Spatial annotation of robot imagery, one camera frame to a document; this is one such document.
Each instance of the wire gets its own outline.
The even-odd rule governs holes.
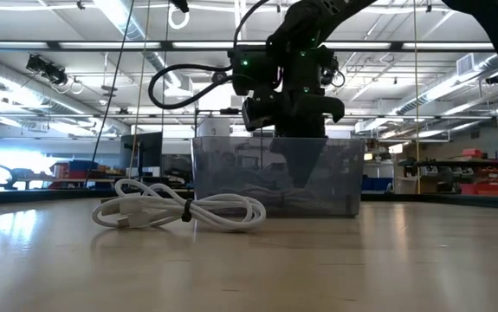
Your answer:
[[[121,187],[123,185],[134,185],[143,192],[140,196],[125,194]],[[168,193],[171,198],[162,198],[155,190]],[[143,228],[149,226],[161,226],[169,224],[178,219],[184,219],[188,214],[198,221],[204,222],[222,231],[251,231],[262,226],[266,220],[266,209],[264,205],[254,198],[248,198],[235,194],[219,194],[199,200],[193,200],[190,204],[187,200],[177,195],[170,187],[162,184],[146,186],[132,179],[121,179],[116,182],[115,190],[118,197],[108,200],[93,210],[93,221],[97,224],[113,228]],[[242,221],[229,220],[219,217],[211,211],[223,209],[246,210]],[[102,216],[120,214],[124,218],[117,221],[106,221]]]
[[[345,78],[345,75],[343,75],[343,73],[341,73],[339,70],[337,70],[337,74],[339,74],[339,75],[341,75],[341,77],[343,77],[343,82],[340,85],[336,85],[332,81],[331,85],[336,87],[336,88],[341,88],[341,87],[345,86],[346,78]]]
[[[412,0],[414,3],[414,82],[416,84],[416,98],[420,96],[420,90],[418,89],[418,21],[417,21],[417,5],[416,0]],[[416,160],[420,161],[420,106],[416,105]],[[422,193],[422,179],[420,179],[420,168],[417,170],[417,186],[418,195]]]
[[[243,28],[243,25],[247,22],[249,17],[256,11],[256,9],[260,8],[263,4],[268,2],[269,0],[260,0],[259,2],[255,3],[248,11],[245,16],[241,19],[241,22],[239,22],[239,26],[235,29],[235,34],[233,35],[233,50],[235,51],[237,47],[237,41],[239,37],[239,33],[241,32],[241,29]]]
[[[148,9],[146,10],[146,25],[145,25],[145,43],[143,45],[143,55],[146,52],[146,41],[148,40],[148,28],[151,22],[151,0],[148,0]],[[131,159],[129,160],[129,173],[127,174],[127,177],[130,179],[131,178],[131,173],[133,171],[133,159],[135,158],[135,149],[137,148],[137,131],[139,130],[139,113],[141,109],[141,97],[143,94],[143,80],[145,79],[145,60],[146,58],[143,57],[143,62],[141,63],[141,81],[139,84],[139,97],[137,98],[137,113],[135,114],[135,130],[133,131],[133,146],[131,149]],[[142,172],[137,172],[139,175],[139,178],[141,178]]]
[[[120,55],[118,56],[118,62],[116,63],[116,70],[113,73],[112,89],[110,89],[110,96],[108,97],[107,110],[104,112],[104,118],[102,118],[102,124],[100,125],[99,135],[96,139],[96,143],[94,144],[94,151],[93,151],[93,157],[91,158],[91,165],[89,166],[87,176],[85,177],[85,185],[84,185],[85,188],[87,188],[87,182],[89,181],[89,176],[91,175],[91,171],[93,170],[94,160],[96,158],[96,153],[99,150],[100,139],[102,138],[102,131],[104,129],[104,125],[107,122],[108,112],[110,111],[110,105],[112,104],[113,92],[116,89],[116,81],[118,80],[118,73],[120,71],[121,57],[124,54],[124,47],[126,46],[127,33],[129,32],[129,25],[131,24],[131,19],[133,17],[134,4],[135,0],[132,0],[131,7],[129,8],[129,16],[127,17],[126,30],[124,31],[124,37],[121,40]]]
[[[256,9],[258,9],[260,6],[265,4],[267,1],[269,1],[269,0],[260,0],[259,2],[257,2],[255,5],[253,5],[247,11],[247,14],[245,14],[245,16],[243,16],[243,18],[241,19],[241,22],[239,23],[239,25],[235,29],[235,34],[233,37],[233,49],[234,50],[236,49],[236,46],[237,46],[237,37],[239,37],[239,32],[241,32],[241,28],[243,27],[243,25],[247,22],[249,17],[256,11]],[[223,85],[224,83],[226,83],[228,81],[232,81],[234,78],[245,77],[248,79],[252,79],[251,77],[249,77],[247,75],[238,75],[238,74],[227,75],[227,76],[223,77],[222,79],[213,82],[208,87],[206,87],[202,91],[200,91],[198,94],[192,96],[191,98],[189,98],[187,100],[180,101],[179,103],[176,103],[176,104],[165,105],[165,104],[161,103],[156,98],[156,96],[154,96],[154,86],[156,86],[156,81],[158,79],[160,79],[160,77],[164,76],[168,72],[171,72],[173,70],[178,70],[178,69],[200,69],[200,70],[207,70],[207,71],[214,71],[214,72],[226,72],[230,69],[233,69],[233,66],[229,65],[228,67],[225,67],[225,68],[219,68],[219,67],[215,67],[215,66],[207,66],[207,65],[199,65],[199,64],[177,64],[177,65],[171,65],[171,66],[165,68],[164,70],[160,70],[157,74],[155,74],[153,76],[153,78],[151,79],[151,84],[148,87],[148,96],[151,99],[152,103],[154,103],[154,105],[156,105],[157,107],[160,107],[162,109],[180,109],[183,107],[187,107],[190,104],[198,101],[203,96],[207,95],[214,88],[216,88],[220,85]]]
[[[183,27],[187,26],[187,23],[189,23],[189,19],[190,19],[189,12],[187,12],[184,14],[183,21],[179,25],[177,25],[175,22],[173,22],[173,12],[175,12],[177,10],[179,10],[179,9],[174,8],[172,10],[168,10],[169,11],[168,12],[168,25],[175,30],[182,29]]]
[[[198,101],[200,98],[202,98],[203,96],[208,94],[210,91],[212,91],[212,89],[224,84],[227,81],[233,80],[233,78],[235,78],[237,76],[242,76],[242,77],[246,77],[246,78],[250,78],[250,77],[248,77],[247,75],[227,75],[227,76],[223,77],[222,79],[220,79],[216,82],[213,82],[208,87],[204,88],[201,92],[192,96],[191,98],[184,100],[184,101],[180,101],[179,103],[176,103],[176,104],[168,104],[168,105],[163,104],[162,102],[160,102],[156,98],[156,96],[154,96],[154,87],[156,86],[156,81],[158,79],[160,79],[162,76],[166,75],[168,72],[171,72],[173,70],[178,70],[178,69],[200,69],[200,70],[207,70],[207,71],[214,71],[214,72],[226,72],[228,70],[231,70],[232,68],[233,68],[233,66],[228,66],[226,68],[219,68],[219,67],[215,67],[215,66],[200,65],[200,64],[171,65],[163,70],[160,70],[157,74],[155,74],[153,76],[153,78],[151,79],[151,83],[148,86],[148,96],[151,99],[152,103],[154,103],[154,105],[156,105],[157,107],[160,107],[162,109],[180,109],[180,108],[186,107],[186,106]]]

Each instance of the ceiling-mounted camera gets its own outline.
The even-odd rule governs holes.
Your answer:
[[[56,86],[64,86],[68,83],[66,69],[63,66],[57,66],[52,62],[43,60],[40,55],[30,55],[25,68],[35,74],[41,73],[42,77]]]

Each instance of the desk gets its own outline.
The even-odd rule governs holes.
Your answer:
[[[0,205],[0,311],[498,311],[496,209],[364,203],[231,234],[107,229],[98,204]]]

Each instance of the black cable tie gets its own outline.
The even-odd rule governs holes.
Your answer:
[[[193,218],[191,212],[189,211],[192,202],[193,202],[192,199],[187,199],[187,201],[185,201],[184,211],[183,214],[181,215],[181,221],[190,222],[191,219]]]

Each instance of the white cable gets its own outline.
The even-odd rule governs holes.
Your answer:
[[[52,83],[52,82],[50,82],[50,87],[51,87],[54,91],[56,91],[57,93],[59,93],[59,94],[66,94],[66,93],[67,93],[67,92],[68,92],[68,91],[72,88],[71,86],[69,86],[66,90],[61,91],[61,90],[60,90],[60,89],[58,89],[58,88],[55,86],[55,84],[54,84],[54,83]]]
[[[80,86],[80,89],[77,90],[77,91],[74,91],[74,85],[78,84]],[[75,95],[79,95],[79,94],[82,94],[83,93],[83,90],[85,89],[85,86],[83,85],[83,82],[81,81],[74,81],[72,82],[72,85],[69,86],[69,90],[75,94]]]
[[[173,10],[169,10],[168,13],[168,23],[170,24],[170,27],[173,29],[182,29],[183,27],[187,26],[187,23],[189,23],[189,12],[184,14],[184,20],[177,25],[176,23],[173,22],[173,12],[177,11],[179,9],[175,8]]]
[[[143,191],[142,194],[125,194],[121,187],[134,185]],[[176,221],[184,214],[187,200],[177,195],[167,185],[156,184],[146,186],[132,179],[121,179],[115,184],[118,197],[96,207],[93,221],[107,227],[142,228],[160,226]],[[162,198],[155,190],[167,192],[171,198]],[[242,221],[233,221],[219,217],[211,211],[216,209],[244,208],[247,213]],[[261,226],[266,219],[266,209],[256,199],[235,194],[219,194],[208,198],[194,200],[189,209],[192,217],[223,231],[250,231]],[[123,218],[113,222],[102,220],[101,216],[120,214]]]

